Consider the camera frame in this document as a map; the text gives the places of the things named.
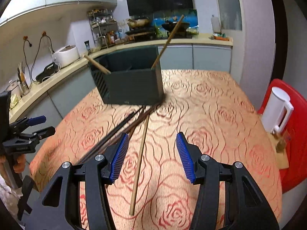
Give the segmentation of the person's left hand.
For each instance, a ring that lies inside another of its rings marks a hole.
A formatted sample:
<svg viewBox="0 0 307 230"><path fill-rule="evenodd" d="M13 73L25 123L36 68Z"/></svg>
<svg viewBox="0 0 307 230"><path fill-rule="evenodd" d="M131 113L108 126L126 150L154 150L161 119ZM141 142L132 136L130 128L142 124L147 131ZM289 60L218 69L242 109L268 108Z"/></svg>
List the person's left hand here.
<svg viewBox="0 0 307 230"><path fill-rule="evenodd" d="M4 163L6 162L5 155L0 156L0 162L1 162L1 175L4 176L5 172ZM15 173L22 173L25 167L26 167L26 155L21 154L20 156L18 156L17 160L15 161L13 170Z"/></svg>

